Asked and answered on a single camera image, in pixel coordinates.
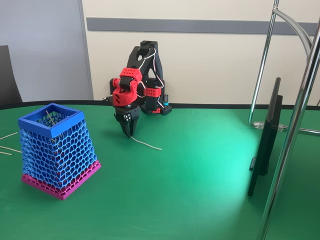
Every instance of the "wall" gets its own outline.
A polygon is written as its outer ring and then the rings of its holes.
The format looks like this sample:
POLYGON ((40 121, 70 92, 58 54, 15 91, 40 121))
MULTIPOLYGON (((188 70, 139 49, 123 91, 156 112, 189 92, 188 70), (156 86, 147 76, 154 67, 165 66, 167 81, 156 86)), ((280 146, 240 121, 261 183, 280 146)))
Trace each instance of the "wall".
MULTIPOLYGON (((273 0, 83 0, 84 17, 269 21, 273 0)), ((316 23, 320 2, 281 0, 279 9, 297 22, 316 23)), ((93 94, 109 94, 129 54, 142 40, 159 42, 166 93, 172 103, 250 104, 266 40, 265 35, 86 31, 93 94)), ((297 36, 274 35, 258 104, 268 104, 281 77, 284 104, 294 104, 306 56, 297 36)), ((320 77, 309 105, 320 98, 320 77)))
POLYGON ((93 98, 80 3, 0 0, 0 45, 24 102, 93 98))

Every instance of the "gray stripe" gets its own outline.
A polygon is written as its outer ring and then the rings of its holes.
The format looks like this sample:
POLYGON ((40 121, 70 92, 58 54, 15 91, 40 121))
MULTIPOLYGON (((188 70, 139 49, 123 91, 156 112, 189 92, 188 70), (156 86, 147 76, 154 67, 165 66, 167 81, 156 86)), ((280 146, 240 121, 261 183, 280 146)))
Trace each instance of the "gray stripe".
MULTIPOLYGON (((317 23, 300 22, 299 24, 309 35, 315 35, 317 23)), ((269 22, 87 17, 86 25, 89 31, 267 34, 269 22)), ((295 35, 296 33, 286 22, 276 22, 273 34, 295 35)))

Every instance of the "metal stand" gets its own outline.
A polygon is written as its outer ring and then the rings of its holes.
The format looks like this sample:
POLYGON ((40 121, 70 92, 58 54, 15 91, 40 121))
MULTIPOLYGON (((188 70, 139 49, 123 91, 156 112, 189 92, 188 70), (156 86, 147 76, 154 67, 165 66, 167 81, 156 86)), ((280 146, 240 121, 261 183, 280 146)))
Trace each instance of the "metal stand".
MULTIPOLYGON (((285 20, 293 28, 293 30, 296 32, 296 34, 299 36, 299 38, 300 38, 300 40, 301 40, 301 42, 303 44, 303 47, 304 47, 305 54, 306 54, 307 58, 310 55, 310 51, 311 51, 311 47, 312 47, 312 40, 311 40, 310 36, 306 33, 306 31, 295 20, 293 20, 290 16, 288 16, 285 13, 281 12, 280 10, 278 10, 278 5, 279 5, 279 0, 275 0, 274 4, 273 4, 271 19, 270 19, 269 30, 268 30, 268 33, 267 33, 267 36, 266 36, 266 40, 265 40, 265 45, 264 45, 264 50, 263 50, 263 54, 262 54, 260 69, 259 69, 259 72, 258 72, 258 77, 257 77, 257 80, 256 80, 254 94, 253 94, 253 98, 252 98, 250 114, 249 114, 249 120, 248 120, 249 121, 249 125, 252 126, 252 127, 257 127, 258 124, 259 124, 258 122, 252 122, 252 119, 253 119, 253 115, 254 115, 254 111, 255 111, 255 107, 256 107, 256 102, 257 102, 257 98, 258 98, 258 92, 259 92, 260 83, 261 83, 262 75, 263 75, 265 64, 266 64, 266 59, 267 59, 267 55, 268 55, 270 40, 271 40, 272 31, 273 31, 273 28, 274 28, 276 16, 278 15, 283 20, 285 20)), ((283 129, 284 130, 288 130, 288 126, 283 126, 283 129)), ((319 130, 300 128, 299 131, 302 132, 302 133, 320 135, 320 131, 319 130)))
POLYGON ((287 23, 289 23, 290 26, 296 31, 296 33, 300 37, 303 43, 305 52, 307 54, 307 63, 306 63, 306 68, 304 71, 302 83, 299 89, 299 93, 293 108, 291 120, 290 120, 289 126, 286 127, 287 134, 285 136, 279 161, 278 161, 275 174, 272 180, 272 185, 270 188, 268 199, 266 201, 265 209, 262 216, 262 222, 258 231, 258 235, 256 237, 257 240, 264 240, 266 238, 271 217, 274 212, 275 202, 277 201, 277 198, 278 198, 279 189, 281 187, 284 174, 286 172, 288 159, 291 157, 291 153, 293 151, 298 132, 300 131, 304 133, 312 133, 317 135, 320 134, 320 131, 317 131, 317 130, 300 128, 303 115, 307 107, 309 96, 310 96, 310 93, 317 75, 317 71, 319 68, 319 63, 320 63, 320 20, 317 26, 317 31, 313 39, 313 43, 311 44, 310 38, 308 37, 306 32, 292 18, 290 18, 289 16, 285 15, 284 13, 278 10, 278 4, 279 4, 279 0, 275 0, 273 10, 272 10, 270 26, 269 26, 269 32, 267 34, 262 61, 260 65, 260 70, 259 70, 259 75, 258 75, 258 79, 256 82, 254 95, 252 99, 252 105, 251 105, 250 116, 249 116, 249 124, 251 126, 255 126, 254 124, 252 124, 252 116, 253 116, 253 112, 256 105, 258 90, 259 90, 262 73, 264 70, 265 62, 266 62, 266 57, 268 53, 269 43, 270 43, 272 29, 275 23, 276 15, 279 15, 287 23))

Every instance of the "pink base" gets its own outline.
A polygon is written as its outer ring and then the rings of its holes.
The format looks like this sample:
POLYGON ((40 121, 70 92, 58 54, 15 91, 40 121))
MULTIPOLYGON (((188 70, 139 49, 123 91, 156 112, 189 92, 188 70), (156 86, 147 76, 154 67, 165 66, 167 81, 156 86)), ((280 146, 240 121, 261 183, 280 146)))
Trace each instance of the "pink base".
POLYGON ((47 184, 44 181, 40 181, 28 174, 23 174, 21 181, 60 200, 65 200, 78 187, 80 187, 81 184, 83 184, 88 178, 90 178, 91 175, 93 175, 99 168, 101 168, 100 162, 93 162, 93 164, 90 164, 85 171, 79 174, 71 183, 69 183, 66 187, 63 187, 62 189, 58 189, 55 186, 47 184))

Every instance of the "beige wall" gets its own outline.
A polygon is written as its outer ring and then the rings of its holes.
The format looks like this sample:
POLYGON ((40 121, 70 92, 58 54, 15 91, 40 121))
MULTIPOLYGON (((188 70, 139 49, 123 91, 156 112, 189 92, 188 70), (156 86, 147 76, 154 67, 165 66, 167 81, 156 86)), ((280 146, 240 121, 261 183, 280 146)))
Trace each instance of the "beige wall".
MULTIPOLYGON (((270 19, 273 0, 83 0, 84 17, 256 20, 270 19)), ((298 22, 318 22, 320 1, 280 0, 279 9, 298 22)), ((158 41, 166 93, 172 103, 249 104, 256 84, 265 35, 87 31, 96 100, 109 94, 134 46, 158 41)), ((281 77, 284 104, 294 104, 306 65, 297 36, 274 35, 258 103, 268 104, 281 77)), ((320 98, 320 75, 309 105, 320 98)))

